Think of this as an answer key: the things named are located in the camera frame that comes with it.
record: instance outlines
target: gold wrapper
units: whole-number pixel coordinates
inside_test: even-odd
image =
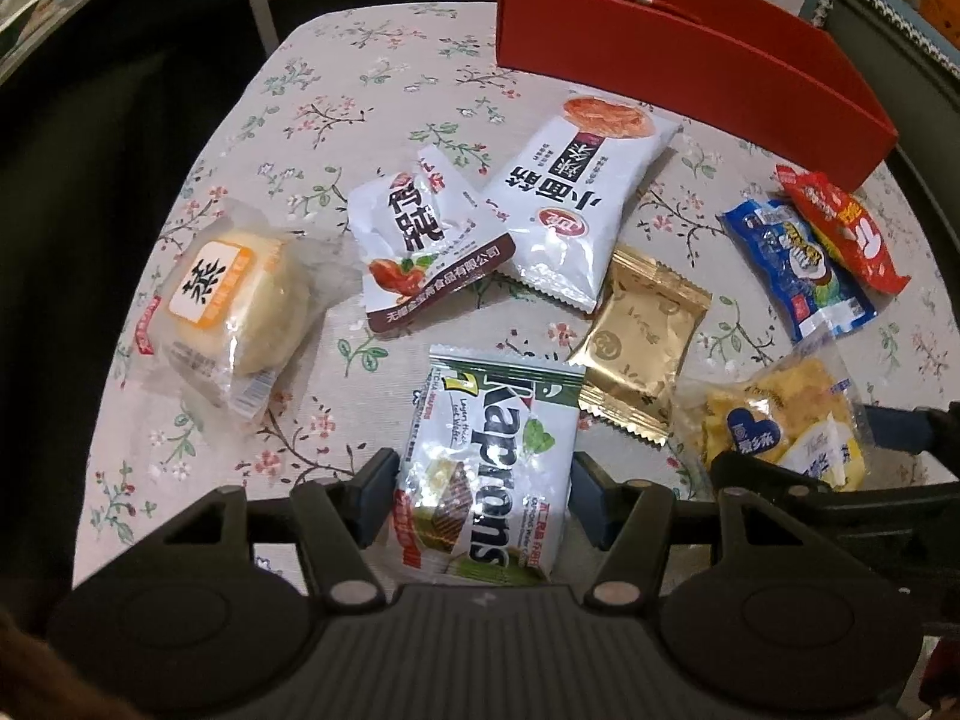
[[[712,295],[666,265],[620,245],[607,298],[570,362],[587,367],[580,408],[663,445],[670,397]]]

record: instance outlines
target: blue heart logo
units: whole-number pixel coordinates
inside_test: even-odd
[[[733,409],[727,414],[727,427],[733,445],[744,455],[766,452],[779,444],[781,431],[772,419],[757,421],[749,409]]]

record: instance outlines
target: red open cardboard box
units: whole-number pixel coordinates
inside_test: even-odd
[[[497,63],[699,119],[848,191],[893,148],[893,123],[823,30],[764,0],[654,1],[498,0]]]

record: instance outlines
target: red snack package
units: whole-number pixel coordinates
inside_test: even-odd
[[[822,172],[799,175],[792,167],[777,165],[776,177],[833,259],[887,295],[899,295],[909,284],[910,276],[896,273],[877,223],[846,191]]]

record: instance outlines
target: blue candy wrapper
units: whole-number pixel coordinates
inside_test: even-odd
[[[789,202],[746,200],[719,218],[766,277],[790,317],[794,341],[822,322],[840,336],[877,315],[853,276],[827,256]]]

